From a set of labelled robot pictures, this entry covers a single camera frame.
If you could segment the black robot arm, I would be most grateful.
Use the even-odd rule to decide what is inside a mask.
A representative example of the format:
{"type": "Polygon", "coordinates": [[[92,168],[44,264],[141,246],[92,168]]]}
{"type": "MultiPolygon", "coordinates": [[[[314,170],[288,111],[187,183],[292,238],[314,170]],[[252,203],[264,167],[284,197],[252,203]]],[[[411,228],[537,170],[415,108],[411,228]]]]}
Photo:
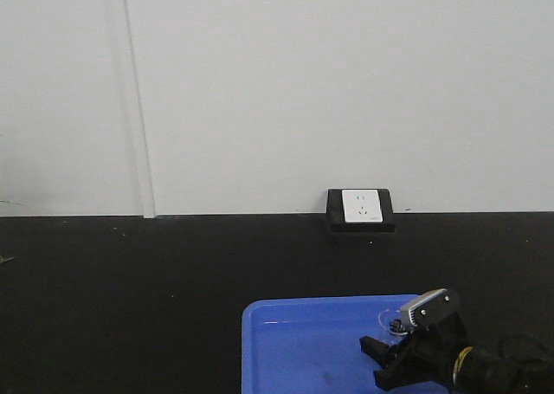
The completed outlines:
{"type": "Polygon", "coordinates": [[[552,363],[538,358],[524,362],[470,344],[457,313],[416,326],[394,345],[370,336],[359,343],[361,352],[379,365],[373,377],[383,391],[431,382],[449,393],[553,392],[552,363]]]}

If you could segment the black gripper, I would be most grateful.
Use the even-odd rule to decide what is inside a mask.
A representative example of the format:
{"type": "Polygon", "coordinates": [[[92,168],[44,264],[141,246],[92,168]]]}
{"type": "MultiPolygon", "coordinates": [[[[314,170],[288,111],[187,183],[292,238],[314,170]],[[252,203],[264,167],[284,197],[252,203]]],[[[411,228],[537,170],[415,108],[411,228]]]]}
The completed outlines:
{"type": "Polygon", "coordinates": [[[416,329],[397,344],[363,336],[361,352],[381,367],[374,371],[376,386],[399,388],[423,382],[452,384],[454,364],[470,346],[467,329],[459,313],[452,313],[425,329],[416,329]]]}

